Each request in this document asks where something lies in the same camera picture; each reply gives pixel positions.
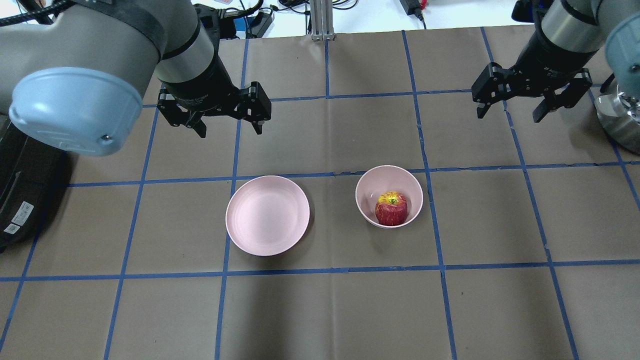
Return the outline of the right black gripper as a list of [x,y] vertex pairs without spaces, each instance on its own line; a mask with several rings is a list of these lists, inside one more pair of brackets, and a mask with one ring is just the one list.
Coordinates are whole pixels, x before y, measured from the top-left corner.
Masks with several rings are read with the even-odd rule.
[[477,103],[477,118],[484,119],[492,105],[513,97],[543,97],[532,113],[535,123],[560,108],[573,108],[593,85],[585,68],[592,57],[592,51],[566,50],[535,32],[514,66],[489,63],[473,82],[471,97]]

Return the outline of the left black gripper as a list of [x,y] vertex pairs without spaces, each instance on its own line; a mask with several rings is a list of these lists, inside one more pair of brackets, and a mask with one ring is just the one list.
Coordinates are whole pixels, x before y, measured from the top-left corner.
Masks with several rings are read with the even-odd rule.
[[250,123],[256,134],[272,120],[272,103],[258,81],[242,90],[235,86],[219,56],[205,70],[183,82],[162,80],[157,108],[173,127],[183,126],[202,139],[207,136],[204,116],[230,116]]

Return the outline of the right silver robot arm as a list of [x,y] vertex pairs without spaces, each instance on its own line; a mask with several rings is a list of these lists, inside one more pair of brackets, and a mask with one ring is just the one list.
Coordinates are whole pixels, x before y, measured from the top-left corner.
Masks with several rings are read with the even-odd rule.
[[639,2],[637,0],[517,0],[511,19],[534,26],[514,65],[485,66],[471,85],[482,119],[493,104],[516,97],[541,98],[532,113],[570,109],[592,86],[586,64],[605,53],[614,84],[596,99],[602,128],[628,148],[639,141]]

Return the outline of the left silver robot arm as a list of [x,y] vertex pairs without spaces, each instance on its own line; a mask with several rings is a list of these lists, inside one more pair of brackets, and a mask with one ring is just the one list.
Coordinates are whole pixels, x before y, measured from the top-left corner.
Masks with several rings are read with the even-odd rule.
[[27,136],[90,157],[118,152],[153,77],[174,126],[206,136],[202,116],[260,123],[254,92],[219,58],[218,12],[189,0],[60,0],[50,25],[1,20],[1,114]]

